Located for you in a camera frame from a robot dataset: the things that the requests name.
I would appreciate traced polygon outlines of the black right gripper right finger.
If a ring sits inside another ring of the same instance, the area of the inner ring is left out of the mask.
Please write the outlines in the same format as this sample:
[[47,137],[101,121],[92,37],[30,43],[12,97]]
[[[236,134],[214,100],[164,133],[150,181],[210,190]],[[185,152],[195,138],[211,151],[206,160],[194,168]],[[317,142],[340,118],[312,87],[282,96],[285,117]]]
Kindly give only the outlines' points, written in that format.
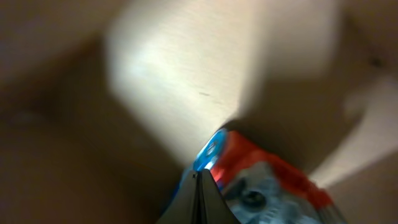
[[198,173],[199,217],[203,224],[240,224],[228,208],[210,171]]

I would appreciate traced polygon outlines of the white cardboard box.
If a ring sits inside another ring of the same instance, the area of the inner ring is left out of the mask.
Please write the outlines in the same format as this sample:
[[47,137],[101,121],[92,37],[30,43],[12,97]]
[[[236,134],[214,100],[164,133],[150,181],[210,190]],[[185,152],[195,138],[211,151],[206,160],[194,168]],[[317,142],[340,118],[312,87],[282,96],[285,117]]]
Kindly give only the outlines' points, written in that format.
[[1,2],[2,223],[155,223],[224,125],[396,223],[397,2]]

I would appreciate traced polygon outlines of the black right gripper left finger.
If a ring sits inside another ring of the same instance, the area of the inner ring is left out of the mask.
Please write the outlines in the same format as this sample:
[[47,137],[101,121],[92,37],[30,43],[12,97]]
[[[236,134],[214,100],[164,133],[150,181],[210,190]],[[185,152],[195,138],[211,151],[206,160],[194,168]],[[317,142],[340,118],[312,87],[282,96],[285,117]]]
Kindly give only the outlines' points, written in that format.
[[194,224],[197,222],[198,172],[191,170],[183,179],[169,207],[156,224]]

